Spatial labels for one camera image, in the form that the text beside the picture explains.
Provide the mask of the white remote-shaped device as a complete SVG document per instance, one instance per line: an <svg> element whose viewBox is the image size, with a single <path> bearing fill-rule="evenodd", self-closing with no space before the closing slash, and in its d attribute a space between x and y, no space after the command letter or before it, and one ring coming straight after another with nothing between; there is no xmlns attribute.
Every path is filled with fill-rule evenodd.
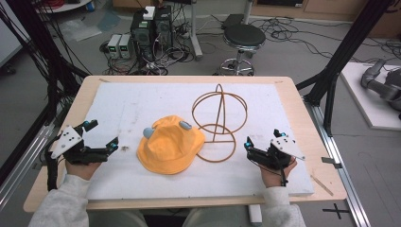
<svg viewBox="0 0 401 227"><path fill-rule="evenodd" d="M248 206L249 219L252 226L260 227L262 224L261 207L259 204Z"/></svg>

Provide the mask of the brown wire hat stand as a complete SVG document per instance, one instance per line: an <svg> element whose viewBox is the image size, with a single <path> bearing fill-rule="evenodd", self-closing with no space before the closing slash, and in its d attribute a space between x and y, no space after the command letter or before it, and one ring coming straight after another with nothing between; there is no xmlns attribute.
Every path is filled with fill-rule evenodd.
<svg viewBox="0 0 401 227"><path fill-rule="evenodd" d="M216 120L213 123L201 124L200 121L196 117L196 110L201 105L202 102L204 102L205 100L207 100L209 98L215 97L215 96L218 97L218 110L217 110L217 114L216 114ZM227 97L230 97L230 98L234 99L235 101L237 101L242 106L242 109L245 114L242 123L234 130L231 130L227 127ZM241 97L240 95L225 92L223 89L223 86L221 84L217 84L214 91L207 92L195 99L195 101L191 107L191 115L200 130L208 132L212 135L212 140L206 141L206 144L218 144L217 137L219 135L230 135L231 139L224 140L224 143L232 143L233 144L232 151L226 157L224 157L222 159L218 159L218 160L208 159L208 158L202 156L200 153L198 153L197 156L201 160L208 162L208 163L222 163L222 162L229 160L235 154L235 150L236 150L235 133L237 131L240 131L245 126L245 124L247 123L247 120L248 120L248 104L245 101L245 99L243 97Z"/></svg>

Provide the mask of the white foam board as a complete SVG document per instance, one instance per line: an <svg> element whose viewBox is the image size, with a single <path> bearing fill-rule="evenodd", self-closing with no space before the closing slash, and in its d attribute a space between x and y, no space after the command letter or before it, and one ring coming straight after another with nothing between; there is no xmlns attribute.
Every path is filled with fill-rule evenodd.
<svg viewBox="0 0 401 227"><path fill-rule="evenodd" d="M233 131L215 136L205 131L206 144L189 168L174 175L148 171L136 151L143 130L156 120L178 115L193 127L211 127L217 118L218 96L213 83L118 83L105 82L96 92L86 117L97 126L85 133L84 142L102 148L113 138L119 148L94 175L89 199L183 199L258 196L264 185L260 170L247 158L244 144L252 140L265 150L279 130L292 133L277 90L272 84L225 83L226 115L222 123Z"/></svg>

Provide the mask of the person's right hand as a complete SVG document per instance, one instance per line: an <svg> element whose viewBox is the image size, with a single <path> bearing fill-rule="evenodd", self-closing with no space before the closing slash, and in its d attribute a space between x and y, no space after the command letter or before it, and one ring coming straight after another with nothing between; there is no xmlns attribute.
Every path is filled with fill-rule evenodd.
<svg viewBox="0 0 401 227"><path fill-rule="evenodd" d="M286 167L283 171L271 170L265 166L259 166L263 184L267 188L275 187L275 186L282 186L283 185L282 184L282 176L285 175L286 177L288 177L288 175L290 174L292 169L296 166L297 166L297 161L294 157L291 158L289 166Z"/></svg>

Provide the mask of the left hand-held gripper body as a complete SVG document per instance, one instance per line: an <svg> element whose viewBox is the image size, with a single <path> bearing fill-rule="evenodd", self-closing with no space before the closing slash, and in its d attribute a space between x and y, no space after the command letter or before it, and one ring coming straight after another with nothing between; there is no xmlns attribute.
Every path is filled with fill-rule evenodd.
<svg viewBox="0 0 401 227"><path fill-rule="evenodd" d="M59 135L56 147L50 154L54 160L63 156L72 165L89 165L90 163L106 162L110 155L110 145L104 148L90 148L84 145L83 132L90 131L95 126L67 126Z"/></svg>

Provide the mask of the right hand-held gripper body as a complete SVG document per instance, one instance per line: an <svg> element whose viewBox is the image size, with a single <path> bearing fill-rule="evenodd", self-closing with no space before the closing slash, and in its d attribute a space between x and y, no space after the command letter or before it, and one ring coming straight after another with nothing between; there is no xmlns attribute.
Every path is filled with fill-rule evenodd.
<svg viewBox="0 0 401 227"><path fill-rule="evenodd" d="M247 158L270 169L280 170L289 166L291 158L305 159L295 141L288 135L270 140L270 147L262 150L256 147L247 149Z"/></svg>

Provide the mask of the person's left hand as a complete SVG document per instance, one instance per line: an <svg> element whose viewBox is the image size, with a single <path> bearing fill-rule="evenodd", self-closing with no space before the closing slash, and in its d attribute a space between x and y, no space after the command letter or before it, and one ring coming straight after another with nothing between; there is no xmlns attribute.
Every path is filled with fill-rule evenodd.
<svg viewBox="0 0 401 227"><path fill-rule="evenodd" d="M101 163L90 163L88 165L72 165L68 161L65 162L67 173L75 175L83 180L90 181Z"/></svg>

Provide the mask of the orange bucket hat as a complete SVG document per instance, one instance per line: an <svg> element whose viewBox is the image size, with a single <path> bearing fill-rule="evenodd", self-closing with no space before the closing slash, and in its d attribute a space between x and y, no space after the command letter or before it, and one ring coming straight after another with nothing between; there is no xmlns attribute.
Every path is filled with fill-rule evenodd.
<svg viewBox="0 0 401 227"><path fill-rule="evenodd" d="M192 164L204 142L200 130L177 115L169 115L143 130L136 155L151 172L177 174Z"/></svg>

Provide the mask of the grey power supply unit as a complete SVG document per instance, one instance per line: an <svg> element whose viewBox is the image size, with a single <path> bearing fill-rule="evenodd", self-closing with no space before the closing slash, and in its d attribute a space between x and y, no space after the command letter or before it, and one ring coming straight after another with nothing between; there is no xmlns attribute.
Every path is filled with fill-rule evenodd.
<svg viewBox="0 0 401 227"><path fill-rule="evenodd" d="M109 54L112 59L119 59L121 57L119 50L120 39L121 39L120 34L114 34L107 44Z"/></svg>
<svg viewBox="0 0 401 227"><path fill-rule="evenodd" d="M131 37L129 34L123 34L119 41L119 49L122 59L131 57Z"/></svg>

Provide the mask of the white platform board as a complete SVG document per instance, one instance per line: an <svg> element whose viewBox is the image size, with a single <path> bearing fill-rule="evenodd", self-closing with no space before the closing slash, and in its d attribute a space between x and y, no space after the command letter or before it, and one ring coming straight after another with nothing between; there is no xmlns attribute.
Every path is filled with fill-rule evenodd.
<svg viewBox="0 0 401 227"><path fill-rule="evenodd" d="M400 112L379 94L360 85L362 74L371 66L371 63L349 62L340 75L371 129L401 131Z"/></svg>

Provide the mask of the aluminium rail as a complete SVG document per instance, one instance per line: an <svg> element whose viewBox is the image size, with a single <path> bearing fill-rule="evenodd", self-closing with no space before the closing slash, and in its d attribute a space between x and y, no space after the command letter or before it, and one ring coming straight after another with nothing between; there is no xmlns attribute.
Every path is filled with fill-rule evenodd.
<svg viewBox="0 0 401 227"><path fill-rule="evenodd" d="M0 213L7 206L17 187L32 168L53 131L53 124L41 126L32 138L27 139L27 145L22 149L22 157L18 159L16 165L0 186Z"/></svg>
<svg viewBox="0 0 401 227"><path fill-rule="evenodd" d="M328 158L323 158L331 164L339 173L342 184L347 193L346 202L349 207L350 214L357 227L372 227L366 215L366 212L360 202L357 191L352 183L346 165L340 155L340 150L335 142L335 139L329 135L323 127L323 111L320 107L314 107L309 103L305 103L312 121L321 137L323 144L328 152Z"/></svg>

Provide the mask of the person's leg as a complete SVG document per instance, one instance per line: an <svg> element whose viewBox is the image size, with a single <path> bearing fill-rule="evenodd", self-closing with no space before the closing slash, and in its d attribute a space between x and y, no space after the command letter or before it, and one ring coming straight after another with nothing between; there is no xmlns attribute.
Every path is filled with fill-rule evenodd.
<svg viewBox="0 0 401 227"><path fill-rule="evenodd" d="M183 223L183 227L250 226L248 213L243 206L194 208Z"/></svg>

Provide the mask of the black computer tower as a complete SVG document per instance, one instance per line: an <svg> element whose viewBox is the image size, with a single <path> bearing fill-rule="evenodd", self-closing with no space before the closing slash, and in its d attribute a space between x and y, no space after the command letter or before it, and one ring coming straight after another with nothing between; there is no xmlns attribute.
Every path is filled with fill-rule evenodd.
<svg viewBox="0 0 401 227"><path fill-rule="evenodd" d="M137 59L140 62L154 61L152 45L155 40L155 28L152 20L143 18L142 10L133 14L131 22L131 37Z"/></svg>
<svg viewBox="0 0 401 227"><path fill-rule="evenodd" d="M163 6L155 10L154 22L156 25L159 44L168 49L173 46L172 40L172 10L171 6Z"/></svg>

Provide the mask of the metal bracket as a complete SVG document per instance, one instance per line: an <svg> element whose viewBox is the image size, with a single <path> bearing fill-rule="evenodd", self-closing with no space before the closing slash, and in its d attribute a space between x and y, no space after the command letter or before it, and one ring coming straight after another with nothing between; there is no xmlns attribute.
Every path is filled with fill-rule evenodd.
<svg viewBox="0 0 401 227"><path fill-rule="evenodd" d="M326 164L331 164L334 166L335 169L340 169L342 168L342 164L341 163L337 163L335 161L335 159L333 158L329 158L329 157L322 157L322 162L326 163Z"/></svg>

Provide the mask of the grey table leg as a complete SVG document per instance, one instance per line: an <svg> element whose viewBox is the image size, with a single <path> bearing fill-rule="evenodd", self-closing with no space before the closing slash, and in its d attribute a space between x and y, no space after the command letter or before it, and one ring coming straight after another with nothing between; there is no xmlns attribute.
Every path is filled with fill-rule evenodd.
<svg viewBox="0 0 401 227"><path fill-rule="evenodd" d="M200 42L197 37L197 0L190 0L191 6L191 31L190 40L194 50L196 61L200 61L203 57Z"/></svg>

